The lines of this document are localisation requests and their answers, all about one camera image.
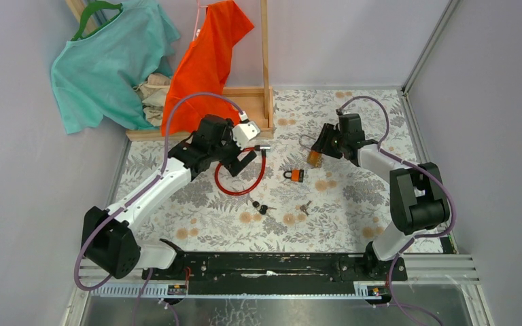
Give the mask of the red cable lock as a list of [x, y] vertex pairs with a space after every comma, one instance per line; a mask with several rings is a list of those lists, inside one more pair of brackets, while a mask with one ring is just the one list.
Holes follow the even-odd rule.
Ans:
[[255, 152], [255, 151], [258, 151], [261, 153], [261, 158], [262, 158], [262, 162], [261, 162], [261, 169], [260, 169], [260, 173], [258, 175], [258, 178], [256, 179], [256, 181], [250, 186], [248, 187], [247, 189], [244, 189], [244, 190], [241, 190], [241, 191], [231, 191], [229, 189], [226, 189], [220, 182], [219, 180], [219, 171], [222, 167], [222, 164], [219, 163], [217, 166], [216, 166], [216, 169], [215, 169], [215, 172], [214, 172], [214, 180], [215, 180], [215, 184], [217, 185], [217, 188], [229, 195], [229, 196], [243, 196], [245, 194], [248, 194], [250, 193], [252, 190], [254, 190], [255, 188], [257, 188], [260, 184], [260, 182], [263, 180], [264, 176], [265, 176], [265, 172], [266, 172], [266, 157], [267, 157], [267, 152], [271, 150], [271, 146], [268, 145], [268, 144], [262, 144], [262, 145], [254, 145], [253, 147], [246, 147], [245, 149], [243, 149], [241, 151], [241, 153], [247, 153], [247, 152]]

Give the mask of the brass padlock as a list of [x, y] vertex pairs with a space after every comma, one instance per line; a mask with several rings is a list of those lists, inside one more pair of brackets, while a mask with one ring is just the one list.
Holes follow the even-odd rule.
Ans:
[[313, 150], [312, 146], [315, 144], [316, 138], [309, 136], [307, 134], [301, 134], [298, 140], [298, 144], [303, 148], [309, 151], [307, 156], [307, 164], [309, 164], [313, 168], [320, 168], [322, 165], [322, 155]]

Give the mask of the silver keys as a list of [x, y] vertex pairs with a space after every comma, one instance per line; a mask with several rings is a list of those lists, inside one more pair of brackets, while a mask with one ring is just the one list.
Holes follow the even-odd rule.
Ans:
[[299, 210], [300, 210], [303, 214], [309, 216], [308, 209], [309, 209], [309, 206], [311, 205], [311, 203], [312, 203], [312, 201], [310, 200], [310, 201], [308, 201], [308, 202], [305, 203], [305, 204], [301, 204], [298, 208], [299, 208]]

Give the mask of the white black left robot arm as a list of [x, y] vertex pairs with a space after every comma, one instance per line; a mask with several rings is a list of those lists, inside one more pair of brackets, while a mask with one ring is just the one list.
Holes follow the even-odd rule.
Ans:
[[184, 262], [177, 256], [177, 249], [165, 240], [138, 240], [137, 230], [175, 192], [213, 163], [219, 162], [232, 176], [238, 175], [256, 155], [239, 156], [259, 134], [253, 121], [244, 119], [233, 124], [206, 115], [187, 139], [166, 151], [164, 166], [121, 200], [106, 209], [94, 206], [85, 214], [79, 257], [87, 258], [116, 279], [135, 268], [155, 268], [168, 279], [180, 276]]

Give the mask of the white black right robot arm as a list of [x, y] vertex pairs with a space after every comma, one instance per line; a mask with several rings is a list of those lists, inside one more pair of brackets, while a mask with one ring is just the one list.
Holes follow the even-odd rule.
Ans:
[[389, 260], [451, 218], [437, 165], [415, 165], [383, 151], [380, 142], [366, 138], [356, 113], [340, 115], [337, 124], [325, 123], [311, 155], [344, 158], [389, 185], [391, 223], [368, 247], [371, 256], [362, 262], [368, 278], [382, 278], [389, 272]]

